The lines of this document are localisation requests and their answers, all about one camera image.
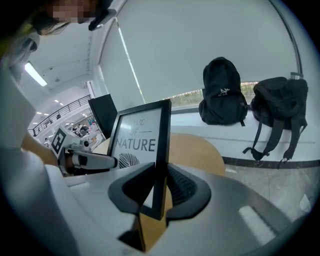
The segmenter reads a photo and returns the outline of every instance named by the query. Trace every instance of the wooden tabletop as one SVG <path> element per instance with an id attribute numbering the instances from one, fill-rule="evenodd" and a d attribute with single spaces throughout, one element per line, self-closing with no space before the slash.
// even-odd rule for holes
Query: wooden tabletop
<path id="1" fill-rule="evenodd" d="M 109 139 L 101 143 L 93 153 L 107 154 Z M 226 167 L 218 150 L 204 138 L 182 133 L 170 134 L 169 163 L 179 164 L 224 176 Z M 166 188 L 164 212 L 173 207 L 171 193 Z M 141 229 L 148 252 L 166 231 L 166 214 L 156 220 L 142 213 L 139 215 Z"/>

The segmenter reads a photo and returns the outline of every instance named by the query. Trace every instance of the tiled floor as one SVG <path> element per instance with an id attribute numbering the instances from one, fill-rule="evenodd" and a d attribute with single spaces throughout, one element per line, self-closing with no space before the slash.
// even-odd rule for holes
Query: tiled floor
<path id="1" fill-rule="evenodd" d="M 320 192 L 320 167 L 278 170 L 227 164 L 226 168 L 227 177 L 255 190 L 292 221 L 306 214 L 304 210 L 314 205 Z"/>

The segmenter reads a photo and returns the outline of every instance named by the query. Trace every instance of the black backpack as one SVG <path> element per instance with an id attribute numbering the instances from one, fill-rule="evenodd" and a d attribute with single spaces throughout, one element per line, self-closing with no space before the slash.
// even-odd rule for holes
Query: black backpack
<path id="1" fill-rule="evenodd" d="M 202 121 L 208 125 L 231 125 L 241 122 L 248 113 L 247 101 L 241 93 L 240 75 L 224 57 L 212 60 L 203 70 L 204 92 L 199 104 Z"/>
<path id="2" fill-rule="evenodd" d="M 308 85 L 303 79 L 287 80 L 285 77 L 276 77 L 257 83 L 253 91 L 254 99 L 250 106 L 253 116 L 259 121 L 253 146 L 246 148 L 243 153 L 251 150 L 252 156 L 259 161 L 276 148 L 284 129 L 291 130 L 289 148 L 283 154 L 279 164 L 292 159 L 296 150 L 300 134 L 307 126 L 306 104 Z M 272 131 L 263 152 L 255 149 L 262 124 L 272 127 Z"/>

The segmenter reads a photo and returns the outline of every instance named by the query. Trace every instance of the balcony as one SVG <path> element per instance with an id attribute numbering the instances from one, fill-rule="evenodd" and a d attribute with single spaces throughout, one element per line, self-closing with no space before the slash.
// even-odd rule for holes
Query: balcony
<path id="1" fill-rule="evenodd" d="M 33 129 L 28 129 L 28 132 L 36 137 L 39 133 L 44 131 L 47 127 L 50 127 L 54 122 L 62 118 L 63 116 L 68 115 L 70 112 L 75 111 L 78 108 L 82 108 L 84 106 L 89 106 L 88 100 L 91 99 L 90 95 L 84 96 L 71 102 L 70 104 L 60 108 L 56 112 L 49 115 L 47 118 L 42 120 L 39 124 L 37 124 Z"/>

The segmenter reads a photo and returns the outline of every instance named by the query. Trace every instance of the roller shade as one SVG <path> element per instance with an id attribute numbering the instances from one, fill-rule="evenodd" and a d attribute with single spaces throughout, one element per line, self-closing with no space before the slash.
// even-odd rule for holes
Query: roller shade
<path id="1" fill-rule="evenodd" d="M 242 82 L 297 71 L 286 28 L 266 0 L 128 0 L 117 19 L 147 102 L 203 88 L 204 67 L 220 56 Z"/>
<path id="2" fill-rule="evenodd" d="M 118 112 L 144 104 L 116 22 L 113 22 L 106 38 L 100 67 L 104 82 Z"/>

